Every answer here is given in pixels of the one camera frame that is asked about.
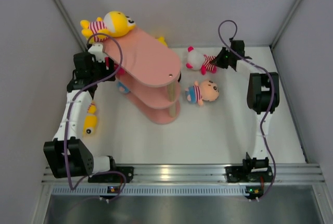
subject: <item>yellow toy under shelf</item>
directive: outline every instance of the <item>yellow toy under shelf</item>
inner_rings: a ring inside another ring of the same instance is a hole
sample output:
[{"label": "yellow toy under shelf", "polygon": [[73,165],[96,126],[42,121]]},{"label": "yellow toy under shelf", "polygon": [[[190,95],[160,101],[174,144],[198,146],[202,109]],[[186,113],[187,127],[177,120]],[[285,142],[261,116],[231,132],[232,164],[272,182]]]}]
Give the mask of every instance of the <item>yellow toy under shelf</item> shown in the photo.
[{"label": "yellow toy under shelf", "polygon": [[96,104],[92,102],[89,105],[87,116],[85,117],[83,133],[84,134],[93,134],[97,126],[97,116],[95,115],[97,111]]}]

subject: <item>gray wall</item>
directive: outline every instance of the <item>gray wall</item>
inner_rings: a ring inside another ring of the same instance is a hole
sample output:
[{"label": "gray wall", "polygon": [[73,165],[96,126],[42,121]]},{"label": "gray wall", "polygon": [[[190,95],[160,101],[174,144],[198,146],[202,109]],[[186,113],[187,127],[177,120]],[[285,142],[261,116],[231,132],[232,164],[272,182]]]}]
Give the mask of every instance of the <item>gray wall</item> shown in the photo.
[{"label": "gray wall", "polygon": [[52,0],[0,0],[0,223],[35,210],[79,50]]},{"label": "gray wall", "polygon": [[[80,20],[96,20],[120,10],[171,46],[217,46],[217,27],[225,19],[239,26],[237,37],[247,45],[269,45],[294,0],[62,0],[79,31]],[[233,34],[225,26],[225,37]]]},{"label": "gray wall", "polygon": [[332,0],[304,0],[274,54],[305,149],[333,195],[332,19]]}]

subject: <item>striped shirt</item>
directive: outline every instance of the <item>striped shirt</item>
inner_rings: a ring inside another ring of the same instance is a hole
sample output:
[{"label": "striped shirt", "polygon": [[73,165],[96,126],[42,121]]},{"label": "striped shirt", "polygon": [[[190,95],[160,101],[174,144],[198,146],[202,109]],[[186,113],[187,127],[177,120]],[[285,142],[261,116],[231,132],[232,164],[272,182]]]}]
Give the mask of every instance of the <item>striped shirt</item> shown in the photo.
[{"label": "striped shirt", "polygon": [[[94,21],[94,22],[89,23],[88,29],[90,29],[93,32],[93,34],[95,34],[101,29],[106,29],[106,26],[102,21]],[[96,35],[96,36],[94,36],[94,41],[100,42],[101,39],[98,38],[98,35]]]},{"label": "striped shirt", "polygon": [[204,57],[205,57],[205,61],[203,62],[203,65],[205,66],[207,71],[212,71],[214,69],[215,65],[210,64],[210,62],[212,60],[214,60],[216,58],[216,56],[204,55]]},{"label": "striped shirt", "polygon": [[196,102],[198,102],[199,100],[202,99],[202,95],[201,95],[201,92],[200,92],[200,87],[194,85],[194,86],[193,86],[193,89],[194,89],[194,95],[195,95],[195,97],[196,97]]}]

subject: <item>pink shelf top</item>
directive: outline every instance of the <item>pink shelf top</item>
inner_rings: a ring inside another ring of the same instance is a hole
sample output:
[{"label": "pink shelf top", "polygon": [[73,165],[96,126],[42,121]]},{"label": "pink shelf top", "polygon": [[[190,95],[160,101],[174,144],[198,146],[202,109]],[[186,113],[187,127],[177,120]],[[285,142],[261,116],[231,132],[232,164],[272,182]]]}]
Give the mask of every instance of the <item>pink shelf top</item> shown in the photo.
[{"label": "pink shelf top", "polygon": [[127,99],[129,99],[143,114],[145,114],[149,120],[157,124],[168,124],[174,121],[180,111],[181,105],[179,101],[176,101],[176,117],[171,117],[169,115],[169,109],[153,109],[149,108],[146,104],[144,104],[140,99],[138,99],[133,93],[129,92],[125,94]]},{"label": "pink shelf top", "polygon": [[178,100],[181,94],[181,86],[178,82],[175,83],[175,100],[170,102],[168,100],[167,86],[158,88],[147,87],[139,83],[128,73],[117,76],[117,79],[150,108],[168,108]]},{"label": "pink shelf top", "polygon": [[[162,87],[178,79],[178,55],[142,29],[136,28],[117,41],[124,57],[122,67],[143,85]],[[119,50],[112,40],[104,42],[104,52],[119,63]]]}]

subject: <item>gray floor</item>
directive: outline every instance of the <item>gray floor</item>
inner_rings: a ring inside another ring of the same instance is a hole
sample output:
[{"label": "gray floor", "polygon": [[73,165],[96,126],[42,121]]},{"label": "gray floor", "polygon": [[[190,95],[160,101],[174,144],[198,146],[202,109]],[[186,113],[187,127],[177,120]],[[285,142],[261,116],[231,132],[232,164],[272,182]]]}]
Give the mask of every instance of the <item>gray floor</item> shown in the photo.
[{"label": "gray floor", "polygon": [[323,223],[309,186],[276,186],[259,203],[220,196],[124,196],[110,204],[87,200],[67,212],[85,198],[52,196],[44,224]]}]

